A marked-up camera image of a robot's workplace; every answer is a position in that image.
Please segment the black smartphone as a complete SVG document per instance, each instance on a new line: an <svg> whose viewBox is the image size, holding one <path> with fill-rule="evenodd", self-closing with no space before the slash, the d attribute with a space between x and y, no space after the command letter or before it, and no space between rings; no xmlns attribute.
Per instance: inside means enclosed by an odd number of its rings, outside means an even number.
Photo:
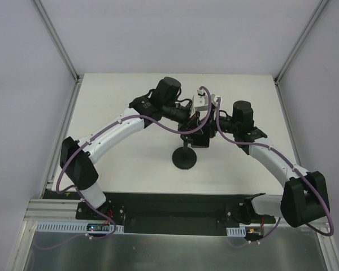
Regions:
<svg viewBox="0 0 339 271"><path fill-rule="evenodd" d="M210 129L203 128L202 133L190 135L192 148L208 148L210 145Z"/></svg>

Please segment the black phone stand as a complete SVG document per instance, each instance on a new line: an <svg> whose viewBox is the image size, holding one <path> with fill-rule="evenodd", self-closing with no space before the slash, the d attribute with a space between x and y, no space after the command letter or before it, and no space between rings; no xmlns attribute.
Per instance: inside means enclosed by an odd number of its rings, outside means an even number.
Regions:
<svg viewBox="0 0 339 271"><path fill-rule="evenodd" d="M183 146L177 148L173 152L172 162L176 168L188 170L195 166L197 162L197 155L195 151L189 147L192 140L186 135L182 135L181 139L183 140Z"/></svg>

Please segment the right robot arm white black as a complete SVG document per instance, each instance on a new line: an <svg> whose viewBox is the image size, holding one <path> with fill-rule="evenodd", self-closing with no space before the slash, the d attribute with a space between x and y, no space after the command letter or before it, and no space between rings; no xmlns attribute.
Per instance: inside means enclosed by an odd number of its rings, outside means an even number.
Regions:
<svg viewBox="0 0 339 271"><path fill-rule="evenodd" d="M245 199L238 212L244 223L257 222L263 215L283 218L290 226L311 227L325 217L332 235L327 184L323 174L291 162L273 142L254 125L250 102L237 101L231 116L220 116L221 98L215 102L215 129L228 142L261 163L281 185L282 195L259 193Z"/></svg>

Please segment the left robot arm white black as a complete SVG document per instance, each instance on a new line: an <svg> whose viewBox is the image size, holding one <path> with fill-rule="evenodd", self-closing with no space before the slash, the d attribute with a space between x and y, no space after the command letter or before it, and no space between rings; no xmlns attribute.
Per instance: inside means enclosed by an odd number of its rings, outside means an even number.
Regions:
<svg viewBox="0 0 339 271"><path fill-rule="evenodd" d="M181 136L198 134L203 130L211 113L211 94L201 87L182 106L179 100L181 83L164 77L156 88L135 98L113 121L96 132L80 139L67 137L60 151L61 168L58 181L67 176L72 188L84 199L88 212L95 219L108 216L109 201L98 183L95 164L111 148L151 124Z"/></svg>

